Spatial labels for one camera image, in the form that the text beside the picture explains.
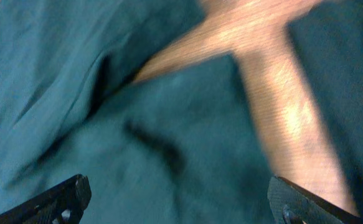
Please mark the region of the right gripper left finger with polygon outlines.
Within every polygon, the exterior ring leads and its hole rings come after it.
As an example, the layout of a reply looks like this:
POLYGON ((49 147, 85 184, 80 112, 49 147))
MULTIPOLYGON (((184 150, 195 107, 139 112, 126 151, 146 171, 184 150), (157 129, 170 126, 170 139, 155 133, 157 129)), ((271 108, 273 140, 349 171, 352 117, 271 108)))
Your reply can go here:
POLYGON ((88 177, 77 174, 0 214, 0 224, 79 224, 91 197, 88 177))

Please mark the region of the black shorts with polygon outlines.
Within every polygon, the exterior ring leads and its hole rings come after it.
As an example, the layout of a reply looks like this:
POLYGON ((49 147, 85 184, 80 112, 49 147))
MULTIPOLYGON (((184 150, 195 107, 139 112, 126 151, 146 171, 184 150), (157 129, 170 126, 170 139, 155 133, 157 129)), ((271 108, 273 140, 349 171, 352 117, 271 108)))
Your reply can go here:
POLYGON ((83 174, 83 223, 273 223, 234 55, 132 83, 204 17, 197 1, 0 1, 0 214, 83 174))

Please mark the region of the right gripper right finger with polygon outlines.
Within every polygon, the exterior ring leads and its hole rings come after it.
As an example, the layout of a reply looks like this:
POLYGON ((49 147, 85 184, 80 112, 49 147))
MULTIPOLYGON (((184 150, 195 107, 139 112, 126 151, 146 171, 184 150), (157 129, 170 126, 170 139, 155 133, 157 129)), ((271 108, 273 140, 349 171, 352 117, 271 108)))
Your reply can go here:
POLYGON ((363 224, 363 219, 283 177, 271 178, 267 197, 277 224, 363 224))

